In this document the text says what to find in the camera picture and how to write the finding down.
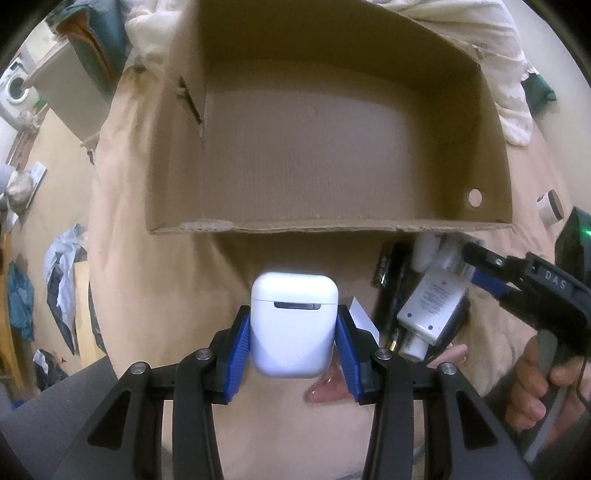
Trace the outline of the person's right hand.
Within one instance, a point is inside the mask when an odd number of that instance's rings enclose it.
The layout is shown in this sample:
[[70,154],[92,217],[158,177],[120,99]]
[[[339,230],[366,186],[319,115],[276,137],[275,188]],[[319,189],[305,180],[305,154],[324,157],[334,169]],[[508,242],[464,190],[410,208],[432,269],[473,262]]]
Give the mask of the person's right hand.
[[582,357],[571,358],[567,363],[556,366],[549,376],[539,370],[540,358],[539,344],[536,338],[532,337],[515,364],[514,379],[510,380],[509,387],[501,394],[501,413],[511,428],[520,431],[531,430],[546,415],[542,398],[547,394],[549,387],[567,387],[568,395],[546,440],[546,444],[549,445],[573,427],[586,411],[578,393],[587,400],[590,399],[590,365],[586,366],[580,389],[577,389],[583,365]]

